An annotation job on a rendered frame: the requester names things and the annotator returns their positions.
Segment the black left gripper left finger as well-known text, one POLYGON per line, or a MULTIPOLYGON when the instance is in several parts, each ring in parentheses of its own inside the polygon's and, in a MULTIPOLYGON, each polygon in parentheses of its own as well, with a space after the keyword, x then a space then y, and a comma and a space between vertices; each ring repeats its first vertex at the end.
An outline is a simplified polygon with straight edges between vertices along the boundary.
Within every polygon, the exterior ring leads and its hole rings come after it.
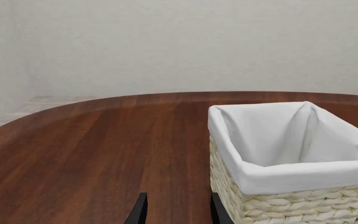
POLYGON ((147 219, 147 209, 147 193, 141 192, 131 213, 127 217, 127 224, 145 224, 147 219))

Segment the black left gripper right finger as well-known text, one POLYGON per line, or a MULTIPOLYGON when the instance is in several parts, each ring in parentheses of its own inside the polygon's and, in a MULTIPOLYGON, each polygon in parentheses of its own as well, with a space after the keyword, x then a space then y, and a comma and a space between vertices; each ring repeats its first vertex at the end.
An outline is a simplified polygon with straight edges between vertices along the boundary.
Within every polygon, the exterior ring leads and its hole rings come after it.
POLYGON ((216 192, 211 194, 211 218, 213 224, 232 224, 232 220, 216 192))

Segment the woven basket with white liner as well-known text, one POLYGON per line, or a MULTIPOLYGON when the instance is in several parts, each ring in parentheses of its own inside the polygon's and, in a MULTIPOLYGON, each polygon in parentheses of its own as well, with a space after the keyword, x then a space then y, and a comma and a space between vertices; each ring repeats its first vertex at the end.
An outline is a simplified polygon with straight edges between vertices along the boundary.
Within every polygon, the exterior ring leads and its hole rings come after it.
POLYGON ((210 184, 232 224, 358 224, 358 128, 311 102, 214 105, 210 184))

